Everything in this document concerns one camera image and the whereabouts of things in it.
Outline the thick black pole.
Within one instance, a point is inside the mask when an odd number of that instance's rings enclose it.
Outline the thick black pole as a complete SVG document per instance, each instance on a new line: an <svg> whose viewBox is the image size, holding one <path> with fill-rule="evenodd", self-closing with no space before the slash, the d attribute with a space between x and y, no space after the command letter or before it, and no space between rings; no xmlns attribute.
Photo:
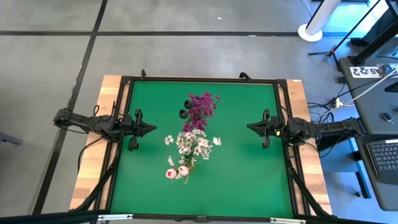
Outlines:
<svg viewBox="0 0 398 224"><path fill-rule="evenodd" d="M356 56L348 56L353 65L363 65L369 57L390 57L398 54L398 31L385 30Z"/></svg>

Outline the black keyboard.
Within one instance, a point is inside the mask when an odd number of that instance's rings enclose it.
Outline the black keyboard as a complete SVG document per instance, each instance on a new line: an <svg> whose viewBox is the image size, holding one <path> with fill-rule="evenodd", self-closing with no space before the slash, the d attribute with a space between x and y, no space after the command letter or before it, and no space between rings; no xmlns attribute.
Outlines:
<svg viewBox="0 0 398 224"><path fill-rule="evenodd" d="M367 143L378 181L398 185L398 139Z"/></svg>

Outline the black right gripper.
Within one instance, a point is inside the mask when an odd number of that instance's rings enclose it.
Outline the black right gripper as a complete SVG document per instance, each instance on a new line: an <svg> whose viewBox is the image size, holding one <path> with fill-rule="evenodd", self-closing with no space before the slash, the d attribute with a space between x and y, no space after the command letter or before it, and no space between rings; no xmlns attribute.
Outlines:
<svg viewBox="0 0 398 224"><path fill-rule="evenodd" d="M247 127L259 136L264 136L262 147L267 149L271 145L269 136L283 138L286 135L286 123L285 121L280 121L278 116L271 116L269 109L265 109L263 118L263 121L248 124Z"/></svg>

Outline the person's shoe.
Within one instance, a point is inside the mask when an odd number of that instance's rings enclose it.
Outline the person's shoe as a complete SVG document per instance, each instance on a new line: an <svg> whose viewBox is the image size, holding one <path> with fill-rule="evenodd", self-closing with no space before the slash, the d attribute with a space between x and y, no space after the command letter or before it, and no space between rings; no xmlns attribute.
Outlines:
<svg viewBox="0 0 398 224"><path fill-rule="evenodd" d="M363 38L357 38L357 37L350 38L349 42L351 45L356 47L367 47L369 45L369 42L367 42Z"/></svg>

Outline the person's leg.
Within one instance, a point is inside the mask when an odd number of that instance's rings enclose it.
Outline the person's leg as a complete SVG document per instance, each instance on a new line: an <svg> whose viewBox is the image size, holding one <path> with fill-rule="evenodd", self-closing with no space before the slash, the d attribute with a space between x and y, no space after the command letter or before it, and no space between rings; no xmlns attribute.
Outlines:
<svg viewBox="0 0 398 224"><path fill-rule="evenodd" d="M380 34L382 34L388 27L390 27L396 18L392 11L387 10L371 27L369 32L363 37L364 43L369 45L374 39L376 39Z"/></svg>

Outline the blue table leg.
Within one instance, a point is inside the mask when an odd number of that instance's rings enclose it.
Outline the blue table leg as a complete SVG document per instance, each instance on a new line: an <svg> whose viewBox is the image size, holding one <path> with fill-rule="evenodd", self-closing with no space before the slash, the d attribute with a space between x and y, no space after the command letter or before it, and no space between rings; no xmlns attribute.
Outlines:
<svg viewBox="0 0 398 224"><path fill-rule="evenodd" d="M364 172L361 169L360 162L362 161L361 155L359 153L358 145L354 138L349 140L349 146L351 149L351 157L355 161L357 171L355 172L355 176L357 178L360 190L357 191L354 195L359 198L370 199L371 193L369 191L369 187L366 183Z"/></svg>

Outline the silver metal bracket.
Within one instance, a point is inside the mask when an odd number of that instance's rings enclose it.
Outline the silver metal bracket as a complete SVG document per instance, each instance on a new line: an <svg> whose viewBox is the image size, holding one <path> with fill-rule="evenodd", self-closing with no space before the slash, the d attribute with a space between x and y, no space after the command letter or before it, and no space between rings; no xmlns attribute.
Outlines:
<svg viewBox="0 0 398 224"><path fill-rule="evenodd" d="M107 214L98 215L98 221L111 221L111 220L128 220L132 219L133 214Z"/></svg>
<svg viewBox="0 0 398 224"><path fill-rule="evenodd" d="M270 222L277 224L307 224L305 220L288 219L288 218L270 218Z"/></svg>

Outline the white round pillar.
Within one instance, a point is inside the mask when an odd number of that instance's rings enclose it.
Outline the white round pillar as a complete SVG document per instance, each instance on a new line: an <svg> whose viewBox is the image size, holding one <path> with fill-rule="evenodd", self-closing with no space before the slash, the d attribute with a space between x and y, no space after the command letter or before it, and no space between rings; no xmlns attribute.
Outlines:
<svg viewBox="0 0 398 224"><path fill-rule="evenodd" d="M298 28L298 36L307 42L318 42L323 37L322 29L329 21L341 0L323 0L307 24Z"/></svg>

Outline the thin black tripod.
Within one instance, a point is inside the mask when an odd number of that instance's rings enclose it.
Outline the thin black tripod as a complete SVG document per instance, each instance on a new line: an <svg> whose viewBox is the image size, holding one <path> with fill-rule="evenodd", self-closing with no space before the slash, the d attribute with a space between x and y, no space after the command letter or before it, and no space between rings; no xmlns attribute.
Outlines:
<svg viewBox="0 0 398 224"><path fill-rule="evenodd" d="M372 13L373 9L379 4L379 2L385 2L385 0L353 0L353 2L365 2L367 7L369 8L368 11L355 23L355 25L351 28L349 32L342 32L342 33L337 33L337 32L332 32L332 33L325 33L324 36L327 37L341 37L341 40L338 44L334 45L329 51L326 52L311 52L308 53L308 56L314 56L314 55L324 55L328 58L331 58L335 65L336 69L341 72L341 67L338 61L338 57L336 56L336 51L338 50L339 47L343 43L345 43L350 37L357 37L359 35L362 35L362 32L356 32L357 27L367 18L367 16Z"/></svg>

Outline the green table mat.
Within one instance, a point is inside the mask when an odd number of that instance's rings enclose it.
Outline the green table mat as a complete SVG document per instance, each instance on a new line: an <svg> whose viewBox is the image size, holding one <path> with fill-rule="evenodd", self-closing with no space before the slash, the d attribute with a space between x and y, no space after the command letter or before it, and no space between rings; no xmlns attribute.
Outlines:
<svg viewBox="0 0 398 224"><path fill-rule="evenodd" d="M221 99L205 131L220 138L207 160L199 161L187 180L170 180L168 158L178 161L176 136L183 128L178 112L189 94L209 91ZM224 217L292 216L285 158L280 139L264 149L248 128L264 110L276 114L272 85L136 81L131 110L155 130L139 140L139 148L123 148L111 202L113 213L207 215Z"/></svg>

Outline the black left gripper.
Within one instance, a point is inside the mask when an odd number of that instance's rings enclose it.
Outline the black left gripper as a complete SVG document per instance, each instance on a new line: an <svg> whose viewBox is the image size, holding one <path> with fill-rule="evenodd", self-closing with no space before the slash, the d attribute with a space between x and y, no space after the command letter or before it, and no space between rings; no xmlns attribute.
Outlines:
<svg viewBox="0 0 398 224"><path fill-rule="evenodd" d="M147 124L142 121L142 111L140 109L135 110L134 116L136 118L135 120L133 120L133 117L129 113L126 113L121 121L123 136L131 136L127 145L127 149L129 151L139 148L138 138L141 138L143 134L147 134L156 129L154 125Z"/></svg>

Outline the white paper label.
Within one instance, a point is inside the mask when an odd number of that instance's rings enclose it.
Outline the white paper label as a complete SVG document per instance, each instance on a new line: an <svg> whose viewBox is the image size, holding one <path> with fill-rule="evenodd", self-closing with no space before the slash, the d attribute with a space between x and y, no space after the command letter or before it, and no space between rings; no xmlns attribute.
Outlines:
<svg viewBox="0 0 398 224"><path fill-rule="evenodd" d="M380 78L378 67L350 67L353 78Z"/></svg>

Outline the purple flower bunch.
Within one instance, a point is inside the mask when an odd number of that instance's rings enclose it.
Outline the purple flower bunch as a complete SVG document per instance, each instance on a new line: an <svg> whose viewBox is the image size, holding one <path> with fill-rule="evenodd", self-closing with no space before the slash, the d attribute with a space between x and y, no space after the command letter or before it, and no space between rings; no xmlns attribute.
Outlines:
<svg viewBox="0 0 398 224"><path fill-rule="evenodd" d="M183 124L183 132L192 132L194 129L204 131L208 126L207 117L194 116Z"/></svg>
<svg viewBox="0 0 398 224"><path fill-rule="evenodd" d="M204 91L202 95L194 95L189 93L188 98L192 102L192 107L188 109L189 115L194 115L198 118L212 118L221 97L212 95L209 91Z"/></svg>

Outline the black aluminium table frame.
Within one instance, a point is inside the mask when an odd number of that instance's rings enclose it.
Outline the black aluminium table frame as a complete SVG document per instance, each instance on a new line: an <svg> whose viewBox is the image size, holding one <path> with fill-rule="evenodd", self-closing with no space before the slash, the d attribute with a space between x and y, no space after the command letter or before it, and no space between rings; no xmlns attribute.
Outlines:
<svg viewBox="0 0 398 224"><path fill-rule="evenodd" d="M308 109L304 107L305 95L301 80L279 80L279 79L252 79L247 75L240 75L238 78L211 78L211 77L148 77L146 74L141 76L122 76L106 75L103 78L98 95L97 103L99 113L107 114L111 111L111 103L127 111L130 105L134 83L138 80L146 82L188 82L188 83L234 83L234 84L261 84L272 85L275 90L275 100L286 106L287 110L294 115L309 118ZM70 208L79 207L85 198L92 193L96 184L105 175L106 170L111 165L111 160L119 154L119 143L108 143L105 140L91 145L90 149L83 153L83 166L78 171L74 192L70 202ZM298 178L307 189L304 193L297 182L288 176L289 195L292 205L292 218L319 223L322 218L318 212L323 212L326 218L331 217L331 205L326 190L326 183L321 168L320 159L316 155L313 145L290 147L290 152L296 152L296 157L288 163L296 170ZM155 215L149 213L132 213L132 219L148 220L175 220L176 222L191 221L197 223L198 215ZM204 215L208 217L208 222L270 222L270 216L261 217L227 217Z"/></svg>

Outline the white flower bunch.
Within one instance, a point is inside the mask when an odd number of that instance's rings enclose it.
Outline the white flower bunch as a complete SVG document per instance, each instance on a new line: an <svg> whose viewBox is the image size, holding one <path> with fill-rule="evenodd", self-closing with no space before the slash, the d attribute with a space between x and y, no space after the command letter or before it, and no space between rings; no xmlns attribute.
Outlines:
<svg viewBox="0 0 398 224"><path fill-rule="evenodd" d="M180 133L176 140L178 153L184 155L187 159L197 156L209 159L213 146L221 146L221 138L207 139L206 137L206 133L199 129Z"/></svg>
<svg viewBox="0 0 398 224"><path fill-rule="evenodd" d="M178 149L180 158L178 163L182 166L187 166L189 169L193 169L196 163L195 148L199 145L200 137L192 132L179 133L174 139L173 136L166 136L164 141L166 145L175 143Z"/></svg>

